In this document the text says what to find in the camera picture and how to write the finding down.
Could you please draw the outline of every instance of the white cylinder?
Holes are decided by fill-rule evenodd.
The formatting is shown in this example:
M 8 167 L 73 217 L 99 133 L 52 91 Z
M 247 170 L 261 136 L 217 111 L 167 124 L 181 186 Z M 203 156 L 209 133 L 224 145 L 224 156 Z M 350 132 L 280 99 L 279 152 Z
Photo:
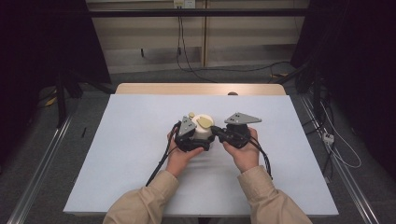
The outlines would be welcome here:
M 206 114 L 200 114 L 195 116 L 194 118 L 192 118 L 192 122 L 194 124 L 196 124 L 196 128 L 195 128 L 195 134 L 194 134 L 194 139 L 204 139 L 206 140 L 209 136 L 212 135 L 212 131 L 210 130 L 210 127 L 208 128 L 204 128 L 202 127 L 199 122 L 197 121 L 199 118 L 205 118 L 205 119 L 209 119 L 210 121 L 212 121 L 212 125 L 215 125 L 215 121 L 208 115 Z

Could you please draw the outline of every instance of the black controller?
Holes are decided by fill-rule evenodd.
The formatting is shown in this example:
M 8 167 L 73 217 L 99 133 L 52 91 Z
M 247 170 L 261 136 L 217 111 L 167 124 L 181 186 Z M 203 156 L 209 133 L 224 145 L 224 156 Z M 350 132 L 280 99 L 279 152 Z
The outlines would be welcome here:
M 187 117 L 177 125 L 177 134 L 175 143 L 180 150 L 188 152 L 198 147 L 203 147 L 205 151 L 210 148 L 210 143 L 215 140 L 215 135 L 209 136 L 207 139 L 194 139 L 196 125 Z
M 204 150 L 208 151 L 210 143 L 218 136 L 221 143 L 226 141 L 233 147 L 241 148 L 248 143 L 251 137 L 247 124 L 261 121 L 261 119 L 249 115 L 235 113 L 224 121 L 227 123 L 227 128 L 221 129 L 217 126 L 211 126 L 212 135 L 204 140 L 193 139 L 196 125 L 189 118 L 183 117 L 183 120 L 177 126 L 175 142 L 178 148 L 185 152 L 192 151 L 198 147 L 203 147 Z
M 217 126 L 210 127 L 212 133 L 219 137 L 219 141 L 223 143 L 226 141 L 233 147 L 244 147 L 250 139 L 250 130 L 246 124 L 233 125 L 227 124 L 227 128 L 221 129 Z

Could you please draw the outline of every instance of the metal rail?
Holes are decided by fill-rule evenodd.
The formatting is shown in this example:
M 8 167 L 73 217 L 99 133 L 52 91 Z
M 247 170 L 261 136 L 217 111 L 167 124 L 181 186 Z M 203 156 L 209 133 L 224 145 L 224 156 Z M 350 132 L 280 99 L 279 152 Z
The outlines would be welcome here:
M 301 96 L 301 100 L 303 102 L 304 108 L 309 116 L 313 121 L 315 128 L 319 126 L 318 122 L 314 119 L 315 115 L 314 112 L 310 109 L 313 107 L 311 101 L 307 97 Z M 318 135 L 321 139 L 322 131 L 318 130 Z M 326 145 L 326 150 L 330 153 L 330 147 Z M 338 156 L 341 158 L 340 153 L 337 150 L 337 147 L 333 149 L 334 153 L 337 153 Z M 363 218 L 364 222 L 367 224 L 379 224 L 379 220 L 375 215 L 373 207 L 370 205 L 370 202 L 367 200 L 366 196 L 364 195 L 363 191 L 359 187 L 358 183 L 356 182 L 355 178 L 353 178 L 352 173 L 350 173 L 348 167 L 340 162 L 332 153 L 332 162 L 335 168 L 338 171 L 338 174 L 341 176 L 347 191 L 349 192 L 350 197 L 352 198 L 353 202 L 355 203 L 356 207 L 358 208 L 359 212 L 361 213 L 361 217 Z
M 50 165 L 56 155 L 56 151 L 58 150 L 60 144 L 62 143 L 62 140 L 64 139 L 64 135 L 67 132 L 71 118 L 77 110 L 78 100 L 76 100 L 76 102 L 74 102 L 74 104 L 72 104 L 70 107 L 71 108 L 69 115 L 66 117 L 64 124 L 60 128 L 56 129 L 46 153 L 44 154 L 40 164 L 35 170 L 35 174 L 30 180 L 27 188 L 25 189 L 17 205 L 15 206 L 14 211 L 12 212 L 7 224 L 22 224 L 25 221 L 30 211 L 30 208 L 35 201 L 35 197 L 40 190 L 41 184 L 43 183 L 47 172 L 50 169 Z

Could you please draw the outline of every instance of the beige jacket sleeve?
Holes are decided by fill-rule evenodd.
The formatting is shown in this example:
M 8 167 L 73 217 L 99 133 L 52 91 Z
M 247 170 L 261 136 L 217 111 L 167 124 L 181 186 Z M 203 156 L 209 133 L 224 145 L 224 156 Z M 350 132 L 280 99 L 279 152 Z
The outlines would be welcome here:
M 238 180 L 251 207 L 252 224 L 312 223 L 287 194 L 275 188 L 262 166 L 242 173 Z
M 160 171 L 148 187 L 122 195 L 108 210 L 103 223 L 161 223 L 163 207 L 175 194 L 177 179 Z

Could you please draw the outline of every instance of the table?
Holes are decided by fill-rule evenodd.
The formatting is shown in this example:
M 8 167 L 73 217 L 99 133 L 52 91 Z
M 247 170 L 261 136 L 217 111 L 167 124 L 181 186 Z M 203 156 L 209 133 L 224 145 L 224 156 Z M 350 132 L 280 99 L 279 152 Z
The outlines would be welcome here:
M 224 95 L 230 91 L 239 96 Z M 119 85 L 64 211 L 78 216 L 103 214 L 121 194 L 144 186 L 166 146 L 166 138 L 161 136 L 187 109 L 205 109 L 220 127 L 227 117 L 224 114 L 231 116 L 235 109 L 262 118 L 262 123 L 251 126 L 258 130 L 268 153 L 275 185 L 309 216 L 338 214 L 290 98 L 275 84 Z M 179 177 L 182 184 L 165 207 L 166 217 L 249 215 L 232 157 L 219 141 L 212 144 Z

